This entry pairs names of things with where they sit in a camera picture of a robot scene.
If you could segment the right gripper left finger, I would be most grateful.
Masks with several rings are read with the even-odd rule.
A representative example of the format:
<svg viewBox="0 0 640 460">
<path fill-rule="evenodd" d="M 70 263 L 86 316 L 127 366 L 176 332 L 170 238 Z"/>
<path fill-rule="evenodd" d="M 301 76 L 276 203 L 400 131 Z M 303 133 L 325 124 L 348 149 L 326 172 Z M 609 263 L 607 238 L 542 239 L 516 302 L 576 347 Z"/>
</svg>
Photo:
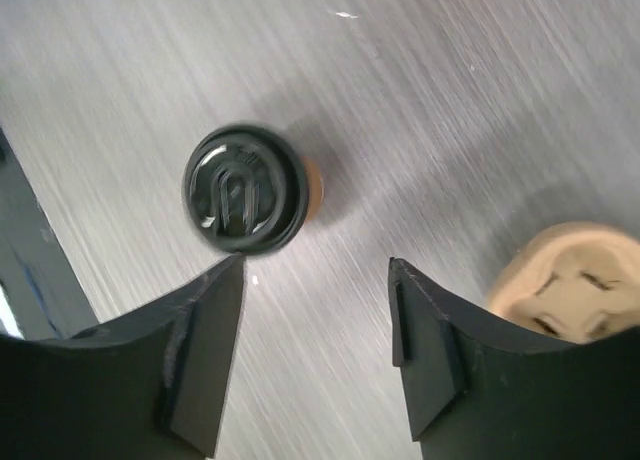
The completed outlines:
<svg viewBox="0 0 640 460">
<path fill-rule="evenodd" d="M 241 320 L 245 261 L 66 339 L 1 339 L 5 459 L 215 455 Z"/>
</svg>

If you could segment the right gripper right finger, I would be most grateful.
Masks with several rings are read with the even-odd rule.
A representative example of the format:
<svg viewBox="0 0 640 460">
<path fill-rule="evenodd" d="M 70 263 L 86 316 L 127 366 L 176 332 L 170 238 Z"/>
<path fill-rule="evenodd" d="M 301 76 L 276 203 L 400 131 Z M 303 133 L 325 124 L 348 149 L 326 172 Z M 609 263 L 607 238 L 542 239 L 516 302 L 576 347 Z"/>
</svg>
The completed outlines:
<svg viewBox="0 0 640 460">
<path fill-rule="evenodd" d="M 426 459 L 635 459 L 639 331 L 587 344 L 508 322 L 389 262 L 392 356 Z"/>
</svg>

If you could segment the black coffee cup lid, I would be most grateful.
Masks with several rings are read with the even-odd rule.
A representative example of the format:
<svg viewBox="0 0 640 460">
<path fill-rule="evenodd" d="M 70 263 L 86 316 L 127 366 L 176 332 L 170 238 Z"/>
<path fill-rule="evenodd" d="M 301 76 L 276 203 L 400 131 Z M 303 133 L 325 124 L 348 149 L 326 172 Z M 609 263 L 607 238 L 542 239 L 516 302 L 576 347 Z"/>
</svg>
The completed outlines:
<svg viewBox="0 0 640 460">
<path fill-rule="evenodd" d="M 303 157 L 281 133 L 232 123 L 193 150 L 182 180 L 184 208 L 211 247 L 257 256 L 278 251 L 299 233 L 311 206 Z"/>
</svg>

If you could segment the brown paper coffee cup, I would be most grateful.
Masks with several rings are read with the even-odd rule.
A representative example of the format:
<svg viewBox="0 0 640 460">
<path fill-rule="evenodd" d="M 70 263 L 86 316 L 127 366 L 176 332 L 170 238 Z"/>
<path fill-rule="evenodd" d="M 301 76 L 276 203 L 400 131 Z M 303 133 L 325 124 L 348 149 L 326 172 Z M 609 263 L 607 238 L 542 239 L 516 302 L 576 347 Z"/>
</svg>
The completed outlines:
<svg viewBox="0 0 640 460">
<path fill-rule="evenodd" d="M 305 222 L 308 223 L 318 214 L 324 199 L 324 183 L 321 171 L 315 161 L 309 157 L 303 158 L 307 183 L 309 187 L 309 201 Z"/>
</svg>

